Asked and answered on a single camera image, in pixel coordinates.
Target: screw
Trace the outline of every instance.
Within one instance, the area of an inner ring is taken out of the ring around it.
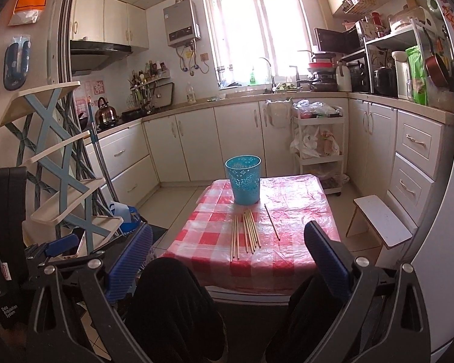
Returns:
[[[407,273],[412,273],[413,272],[413,266],[410,263],[404,263],[402,265],[403,271],[406,271]]]
[[[50,276],[54,271],[56,271],[55,266],[47,266],[44,269],[44,273],[47,274],[48,276]]]
[[[361,266],[362,268],[366,268],[370,264],[370,261],[365,257],[358,257],[355,259],[355,262],[358,266]]]
[[[90,269],[97,269],[101,266],[101,261],[99,259],[91,259],[88,263],[87,263],[87,267],[90,268]]]

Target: water heater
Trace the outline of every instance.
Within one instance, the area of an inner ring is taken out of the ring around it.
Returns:
[[[163,8],[163,16],[168,46],[176,48],[193,39],[200,39],[195,4],[192,0],[182,0]]]

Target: stainless steel kettle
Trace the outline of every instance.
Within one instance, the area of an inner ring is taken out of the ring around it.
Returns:
[[[98,99],[98,110],[94,115],[96,124],[100,127],[108,126],[117,121],[117,114],[115,108],[109,106],[104,97]]]

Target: green package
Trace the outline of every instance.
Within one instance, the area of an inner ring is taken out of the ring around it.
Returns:
[[[416,45],[405,52],[409,57],[413,99],[420,105],[427,105],[426,68],[420,49]]]

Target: black pants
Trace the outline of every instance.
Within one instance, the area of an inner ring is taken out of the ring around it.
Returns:
[[[306,280],[289,300],[286,318],[266,349],[267,363],[304,362],[341,307],[320,275]],[[224,350],[215,303],[172,258],[155,259],[143,270],[125,323],[154,363],[215,361]]]

